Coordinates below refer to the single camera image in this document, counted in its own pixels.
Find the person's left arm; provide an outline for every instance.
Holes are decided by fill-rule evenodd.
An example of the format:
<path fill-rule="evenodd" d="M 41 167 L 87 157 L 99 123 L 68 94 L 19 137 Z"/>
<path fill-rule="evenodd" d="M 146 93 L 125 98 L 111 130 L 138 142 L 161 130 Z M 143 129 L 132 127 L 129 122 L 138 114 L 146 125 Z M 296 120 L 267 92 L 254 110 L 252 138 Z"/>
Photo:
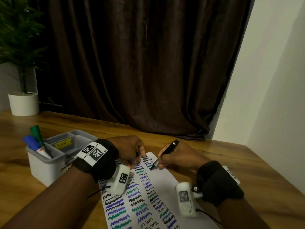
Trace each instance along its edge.
<path fill-rule="evenodd" d="M 136 136 L 112 137 L 108 141 L 117 148 L 119 158 L 125 160 L 130 168 L 140 161 L 135 155 L 136 147 L 145 156 L 143 142 Z M 94 185 L 91 174 L 72 166 L 2 228 L 71 228 Z"/>

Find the person's right arm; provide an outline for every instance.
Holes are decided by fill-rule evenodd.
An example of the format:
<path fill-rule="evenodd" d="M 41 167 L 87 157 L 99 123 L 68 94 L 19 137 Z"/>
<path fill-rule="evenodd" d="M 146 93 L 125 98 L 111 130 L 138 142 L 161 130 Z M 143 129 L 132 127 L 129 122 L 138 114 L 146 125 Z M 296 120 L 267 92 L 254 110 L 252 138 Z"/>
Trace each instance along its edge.
<path fill-rule="evenodd" d="M 183 141 L 179 142 L 173 153 L 162 155 L 169 145 L 163 147 L 158 154 L 159 168 L 161 169 L 168 164 L 177 164 L 181 167 L 198 170 L 202 165 L 211 161 Z M 224 229 L 270 228 L 245 198 L 238 200 L 228 198 L 217 207 L 217 212 Z"/>

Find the black wristband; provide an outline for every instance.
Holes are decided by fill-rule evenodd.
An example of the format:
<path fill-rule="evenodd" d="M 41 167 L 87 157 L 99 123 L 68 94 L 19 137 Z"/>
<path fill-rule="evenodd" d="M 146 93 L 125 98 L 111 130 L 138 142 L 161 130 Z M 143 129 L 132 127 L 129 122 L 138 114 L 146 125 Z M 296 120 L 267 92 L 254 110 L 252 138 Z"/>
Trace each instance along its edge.
<path fill-rule="evenodd" d="M 230 174 L 217 161 L 201 166 L 197 172 L 197 184 L 203 194 L 202 199 L 219 206 L 224 200 L 242 199 L 244 192 Z"/>
<path fill-rule="evenodd" d="M 115 170 L 119 151 L 117 148 L 106 139 L 98 139 L 95 142 L 104 146 L 108 151 L 95 163 L 94 166 L 89 165 L 85 160 L 76 158 L 73 165 L 84 173 L 90 173 L 95 182 L 101 179 L 110 179 Z"/>

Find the soil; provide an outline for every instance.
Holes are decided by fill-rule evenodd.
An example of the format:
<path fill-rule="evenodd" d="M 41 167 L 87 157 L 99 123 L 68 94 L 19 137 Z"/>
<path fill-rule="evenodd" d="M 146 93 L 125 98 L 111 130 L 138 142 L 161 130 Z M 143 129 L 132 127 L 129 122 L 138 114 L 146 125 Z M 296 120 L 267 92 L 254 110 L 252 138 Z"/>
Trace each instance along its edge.
<path fill-rule="evenodd" d="M 35 96 L 37 95 L 37 93 L 33 93 L 33 92 L 27 92 L 27 93 L 23 93 L 23 92 L 11 92 L 9 93 L 12 96 Z"/>

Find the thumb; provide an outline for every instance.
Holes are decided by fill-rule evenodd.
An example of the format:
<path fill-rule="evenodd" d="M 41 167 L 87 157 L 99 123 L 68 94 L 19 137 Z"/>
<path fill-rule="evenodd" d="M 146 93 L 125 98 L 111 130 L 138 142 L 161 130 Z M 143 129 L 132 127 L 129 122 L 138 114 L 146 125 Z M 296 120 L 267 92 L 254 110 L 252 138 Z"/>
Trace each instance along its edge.
<path fill-rule="evenodd" d="M 175 153 L 161 155 L 160 157 L 158 157 L 158 161 L 160 163 L 169 163 L 169 164 L 174 163 Z"/>

